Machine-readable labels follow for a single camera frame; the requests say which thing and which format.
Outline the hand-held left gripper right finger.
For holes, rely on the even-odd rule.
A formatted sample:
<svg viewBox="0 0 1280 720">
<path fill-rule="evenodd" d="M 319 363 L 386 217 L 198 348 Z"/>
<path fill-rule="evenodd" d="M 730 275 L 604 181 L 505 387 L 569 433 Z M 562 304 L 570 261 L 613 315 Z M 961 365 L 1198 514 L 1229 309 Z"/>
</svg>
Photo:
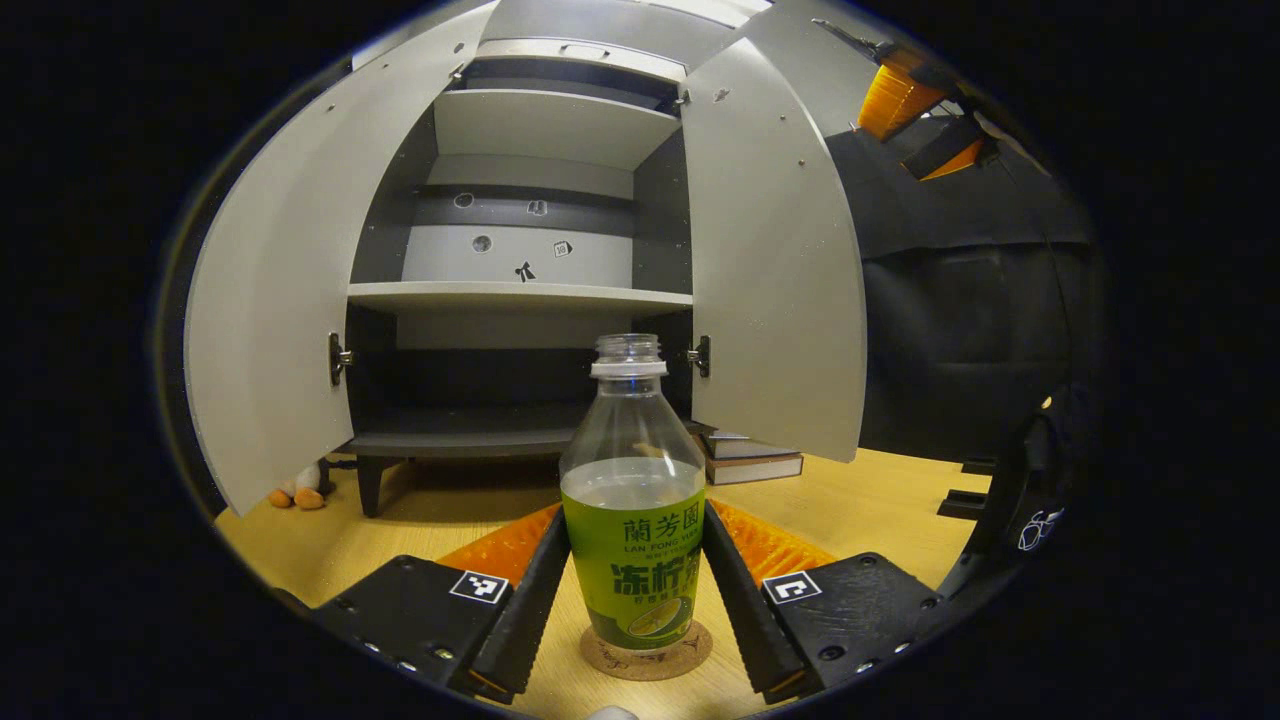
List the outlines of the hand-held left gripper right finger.
<svg viewBox="0 0 1280 720">
<path fill-rule="evenodd" d="M 942 594 L 879 553 L 754 574 L 746 551 L 762 537 L 731 530 L 724 503 L 707 501 L 703 514 L 703 553 L 768 705 L 864 682 L 941 628 Z"/>
</svg>

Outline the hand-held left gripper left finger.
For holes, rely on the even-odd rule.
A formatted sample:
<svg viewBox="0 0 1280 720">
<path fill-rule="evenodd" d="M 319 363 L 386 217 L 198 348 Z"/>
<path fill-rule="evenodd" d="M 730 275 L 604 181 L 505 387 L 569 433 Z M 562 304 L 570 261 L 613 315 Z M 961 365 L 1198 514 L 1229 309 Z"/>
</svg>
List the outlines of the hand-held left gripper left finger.
<svg viewBox="0 0 1280 720">
<path fill-rule="evenodd" d="M 509 705 L 529 687 L 568 555 L 553 503 L 435 560 L 394 556 L 310 618 L 416 682 Z"/>
</svg>

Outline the round cork coaster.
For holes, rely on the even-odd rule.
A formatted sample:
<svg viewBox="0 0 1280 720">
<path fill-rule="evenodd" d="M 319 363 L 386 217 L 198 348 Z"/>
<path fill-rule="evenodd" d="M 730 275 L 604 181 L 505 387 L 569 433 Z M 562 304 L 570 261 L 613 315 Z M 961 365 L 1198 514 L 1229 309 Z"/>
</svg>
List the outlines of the round cork coaster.
<svg viewBox="0 0 1280 720">
<path fill-rule="evenodd" d="M 579 652 L 590 667 L 626 682 L 664 682 L 684 676 L 701 666 L 713 648 L 712 634 L 699 621 L 692 621 L 680 641 L 655 650 L 622 648 L 604 641 L 590 626 L 579 641 Z"/>
</svg>

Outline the green label bottle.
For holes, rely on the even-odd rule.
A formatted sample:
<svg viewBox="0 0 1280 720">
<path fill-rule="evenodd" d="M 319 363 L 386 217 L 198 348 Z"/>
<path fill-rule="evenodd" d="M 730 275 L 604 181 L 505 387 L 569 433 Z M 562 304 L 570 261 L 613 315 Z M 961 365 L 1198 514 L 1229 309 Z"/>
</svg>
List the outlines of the green label bottle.
<svg viewBox="0 0 1280 720">
<path fill-rule="evenodd" d="M 604 334 L 596 395 L 559 456 L 559 493 L 591 629 L 649 652 L 690 632 L 707 465 L 662 389 L 655 334 Z"/>
</svg>

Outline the grey cabinet door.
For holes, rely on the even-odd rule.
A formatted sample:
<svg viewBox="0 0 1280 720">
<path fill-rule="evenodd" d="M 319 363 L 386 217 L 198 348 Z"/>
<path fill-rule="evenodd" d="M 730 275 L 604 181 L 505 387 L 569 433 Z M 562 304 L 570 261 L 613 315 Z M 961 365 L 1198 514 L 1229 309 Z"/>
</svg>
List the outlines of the grey cabinet door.
<svg viewBox="0 0 1280 720">
<path fill-rule="evenodd" d="M 861 259 L 835 161 L 785 74 L 749 38 L 685 82 L 695 421 L 837 462 L 867 383 Z"/>
<path fill-rule="evenodd" d="M 360 236 L 410 129 L 471 60 L 497 0 L 457 10 L 303 105 L 218 209 L 186 313 L 198 446 L 246 514 L 353 437 L 330 337 L 344 334 Z"/>
</svg>

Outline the grey cabinet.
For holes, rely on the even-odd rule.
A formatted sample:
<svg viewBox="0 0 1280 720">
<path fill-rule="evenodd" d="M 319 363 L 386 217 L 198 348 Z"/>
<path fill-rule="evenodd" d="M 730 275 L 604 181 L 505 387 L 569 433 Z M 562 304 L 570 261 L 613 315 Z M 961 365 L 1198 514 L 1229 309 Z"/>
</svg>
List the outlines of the grey cabinet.
<svg viewBox="0 0 1280 720">
<path fill-rule="evenodd" d="M 387 168 L 349 278 L 335 356 L 369 518 L 399 462 L 557 455 L 599 336 L 689 347 L 689 64 L 550 36 L 472 51 Z"/>
</svg>

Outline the black backdrop cloth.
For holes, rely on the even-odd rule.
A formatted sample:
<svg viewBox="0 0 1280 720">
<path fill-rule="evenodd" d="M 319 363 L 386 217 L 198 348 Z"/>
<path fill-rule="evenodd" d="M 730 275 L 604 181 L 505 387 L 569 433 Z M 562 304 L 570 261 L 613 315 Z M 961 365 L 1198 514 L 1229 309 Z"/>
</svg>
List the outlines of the black backdrop cloth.
<svg viewBox="0 0 1280 720">
<path fill-rule="evenodd" d="M 867 302 L 860 445 L 995 456 L 1043 401 L 1089 392 L 1105 346 L 1105 266 L 1066 187 L 1005 142 L 934 179 L 904 165 L 946 127 L 826 138 L 856 232 Z"/>
</svg>

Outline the dark cover book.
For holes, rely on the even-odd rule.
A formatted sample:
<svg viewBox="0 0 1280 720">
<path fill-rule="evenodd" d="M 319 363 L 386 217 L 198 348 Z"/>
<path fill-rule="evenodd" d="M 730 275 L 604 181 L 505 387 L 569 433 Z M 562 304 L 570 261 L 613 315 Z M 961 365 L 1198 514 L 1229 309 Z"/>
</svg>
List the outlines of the dark cover book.
<svg viewBox="0 0 1280 720">
<path fill-rule="evenodd" d="M 801 454 L 731 457 L 707 460 L 707 478 L 714 486 L 735 486 L 759 480 L 799 477 L 803 474 Z"/>
</svg>

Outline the plush penguin toy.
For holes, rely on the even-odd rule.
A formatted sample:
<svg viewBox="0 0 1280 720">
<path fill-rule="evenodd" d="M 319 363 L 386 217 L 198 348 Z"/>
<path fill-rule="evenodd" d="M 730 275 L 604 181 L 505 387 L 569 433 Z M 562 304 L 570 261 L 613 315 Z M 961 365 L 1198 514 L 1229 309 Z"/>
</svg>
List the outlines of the plush penguin toy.
<svg viewBox="0 0 1280 720">
<path fill-rule="evenodd" d="M 268 502 L 275 509 L 297 507 L 314 511 L 326 506 L 326 498 L 333 489 L 328 462 L 321 459 L 271 491 Z"/>
</svg>

